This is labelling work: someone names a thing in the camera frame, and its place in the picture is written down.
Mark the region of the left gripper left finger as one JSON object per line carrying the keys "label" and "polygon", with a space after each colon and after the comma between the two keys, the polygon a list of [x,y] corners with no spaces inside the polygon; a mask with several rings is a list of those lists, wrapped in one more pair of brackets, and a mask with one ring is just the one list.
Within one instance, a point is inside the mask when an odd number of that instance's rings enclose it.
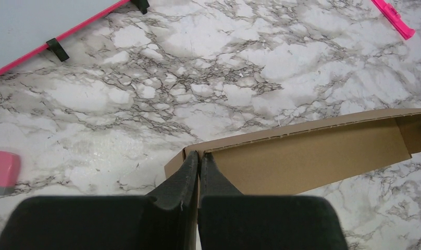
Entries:
{"label": "left gripper left finger", "polygon": [[192,151],[146,195],[25,199],[0,234],[0,249],[195,249],[198,168]]}

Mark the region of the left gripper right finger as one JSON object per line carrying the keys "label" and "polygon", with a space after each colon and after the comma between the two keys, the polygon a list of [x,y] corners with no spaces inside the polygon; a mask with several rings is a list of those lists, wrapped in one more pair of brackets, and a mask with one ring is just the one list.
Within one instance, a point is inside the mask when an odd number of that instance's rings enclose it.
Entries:
{"label": "left gripper right finger", "polygon": [[203,155],[198,209],[202,249],[347,249],[339,218],[324,198],[244,195]]}

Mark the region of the brown cardboard box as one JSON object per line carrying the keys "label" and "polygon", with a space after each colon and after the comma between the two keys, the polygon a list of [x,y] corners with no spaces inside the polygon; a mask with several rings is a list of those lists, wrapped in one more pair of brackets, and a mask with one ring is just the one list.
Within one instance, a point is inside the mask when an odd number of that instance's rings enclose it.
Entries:
{"label": "brown cardboard box", "polygon": [[420,153],[421,108],[364,111],[188,145],[165,165],[167,179],[192,151],[212,154],[243,194],[300,194]]}

